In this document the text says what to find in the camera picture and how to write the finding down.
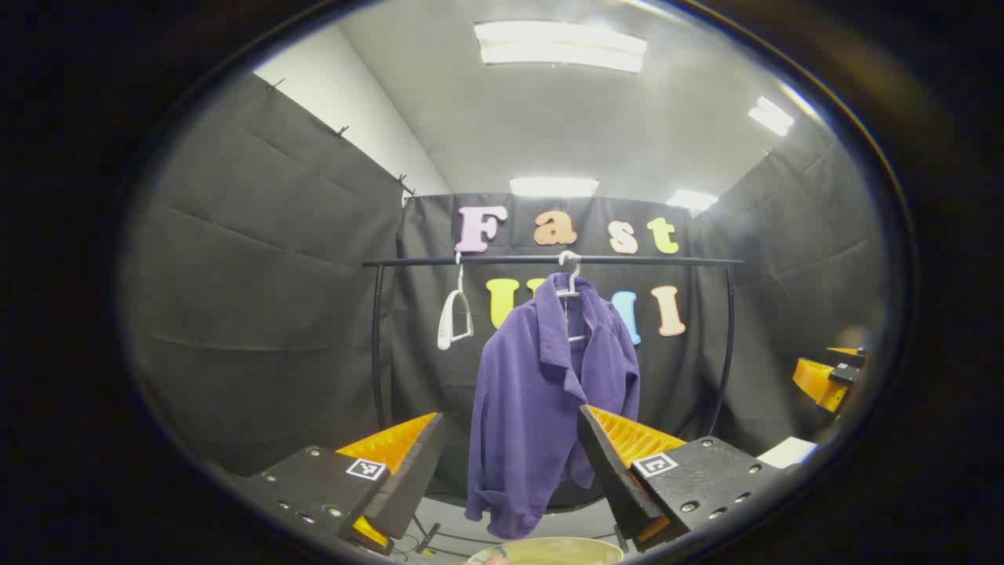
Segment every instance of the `fluorescent light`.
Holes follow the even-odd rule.
[[[640,72],[645,40],[598,26],[495,21],[474,26],[485,64],[552,62]]]
[[[550,196],[581,198],[592,196],[599,181],[568,177],[522,177],[509,179],[509,187],[517,196]]]
[[[677,190],[676,194],[666,201],[670,206],[680,206],[688,210],[707,210],[715,202],[718,202],[718,198],[710,194],[683,189]]]
[[[763,96],[757,98],[756,107],[750,109],[749,116],[782,136],[788,134],[788,127],[795,122],[792,116]]]

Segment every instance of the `clothing rack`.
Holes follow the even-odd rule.
[[[718,414],[725,400],[725,387],[729,382],[729,369],[732,365],[732,342],[735,333],[735,281],[732,266],[742,264],[736,259],[706,259],[701,257],[660,257],[660,256],[619,256],[619,255],[579,255],[576,262],[582,264],[674,264],[680,266],[715,266],[723,267],[726,272],[727,293],[729,301],[729,326],[725,345],[725,363],[722,366],[722,378],[719,381],[718,395],[708,434],[715,430]],[[473,255],[461,256],[459,263],[469,264],[557,264],[557,255]],[[376,405],[376,421],[380,430],[387,429],[384,417],[384,391],[380,379],[380,307],[384,290],[384,268],[388,266],[436,266],[456,265],[457,257],[425,257],[425,258],[393,258],[371,259],[362,261],[362,266],[376,267],[375,291],[373,292],[373,317],[370,343],[372,350],[371,379],[373,400]]]

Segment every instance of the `shirt collar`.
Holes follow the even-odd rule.
[[[537,288],[534,304],[537,308],[537,328],[540,332],[540,362],[571,369],[571,352],[568,347],[568,325],[564,308],[557,292],[568,289],[568,272],[555,272]],[[591,282],[575,278],[575,291],[582,303],[582,317],[595,335],[604,325],[600,312],[600,299]]]

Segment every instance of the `beige bowl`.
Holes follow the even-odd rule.
[[[624,552],[588,538],[531,538],[485,548],[467,562],[479,565],[496,556],[512,565],[613,565],[623,560]]]

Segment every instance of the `clothes hanger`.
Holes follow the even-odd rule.
[[[450,344],[457,340],[469,338],[474,335],[474,324],[471,322],[471,305],[467,303],[467,297],[464,296],[464,265],[460,264],[460,251],[457,251],[457,264],[460,265],[460,273],[457,274],[457,290],[450,293],[446,298],[446,304],[443,305],[443,313],[440,314],[439,336],[436,340],[436,346],[440,348],[440,351],[450,349]],[[464,305],[464,311],[467,314],[467,332],[459,336],[453,335],[453,301],[457,297],[460,297],[460,303]]]
[[[582,267],[582,263],[579,261],[579,259],[581,259],[582,257],[573,251],[564,250],[558,253],[558,264],[564,266],[564,261],[566,258],[575,263],[575,270],[573,270],[572,273],[568,275],[568,290],[558,291],[557,293],[555,293],[555,296],[557,296],[558,299],[578,298],[578,292],[575,291],[575,277],[578,276],[579,269]],[[565,311],[565,327],[567,328],[568,326],[567,304],[565,304],[564,311]],[[577,342],[584,339],[585,339],[584,334],[581,336],[572,336],[568,338],[568,342],[569,343]]]

